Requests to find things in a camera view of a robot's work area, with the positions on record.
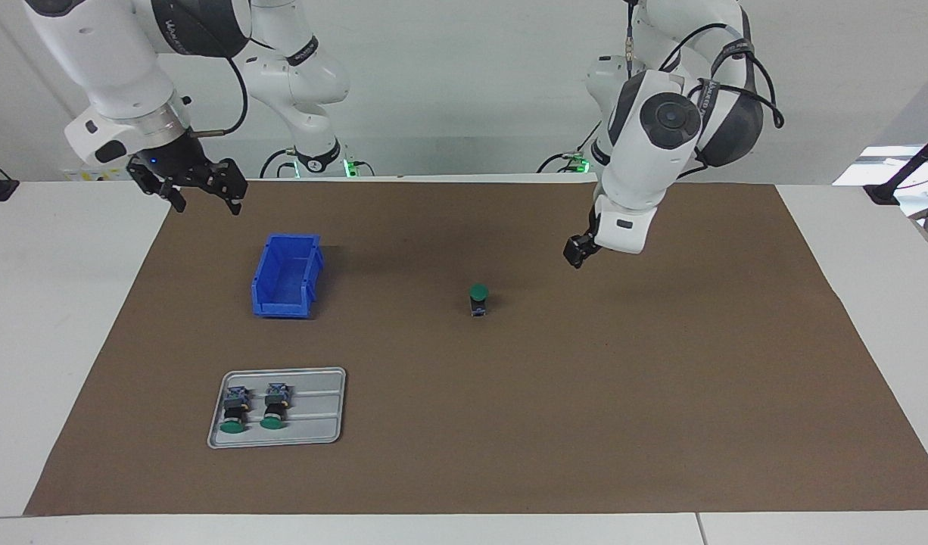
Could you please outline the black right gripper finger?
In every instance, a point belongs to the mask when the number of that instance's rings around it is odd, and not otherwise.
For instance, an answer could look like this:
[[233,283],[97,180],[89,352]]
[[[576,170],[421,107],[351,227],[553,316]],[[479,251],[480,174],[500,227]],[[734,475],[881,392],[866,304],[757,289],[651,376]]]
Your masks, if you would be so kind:
[[239,215],[248,182],[235,160],[222,159],[207,165],[207,193],[223,200],[232,215]]
[[145,195],[155,195],[167,201],[177,213],[184,213],[186,200],[170,180],[159,179],[147,168],[145,162],[129,160],[127,172]]

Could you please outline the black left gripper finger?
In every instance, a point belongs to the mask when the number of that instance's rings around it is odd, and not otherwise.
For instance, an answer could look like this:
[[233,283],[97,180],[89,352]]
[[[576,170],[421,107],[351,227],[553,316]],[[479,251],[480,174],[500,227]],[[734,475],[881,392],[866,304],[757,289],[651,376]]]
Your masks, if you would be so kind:
[[594,235],[592,232],[585,232],[581,235],[573,235],[566,242],[563,249],[563,256],[568,265],[572,268],[581,269],[586,259],[598,252]]

